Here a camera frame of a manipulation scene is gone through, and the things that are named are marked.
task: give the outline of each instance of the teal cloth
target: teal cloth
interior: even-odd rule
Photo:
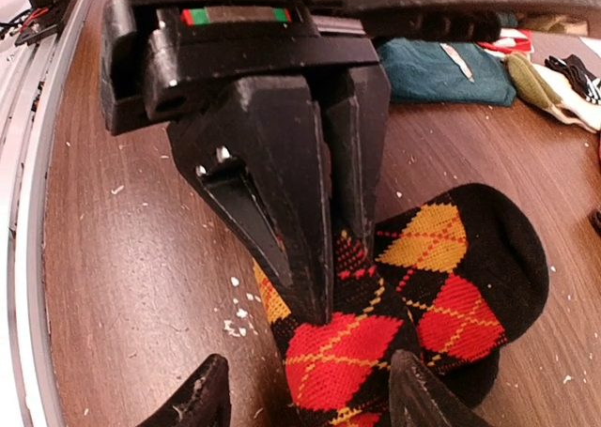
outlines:
[[[437,42],[393,39],[378,49],[392,102],[456,102],[511,106],[516,98],[501,62],[474,44],[449,43],[470,68],[474,83]]]

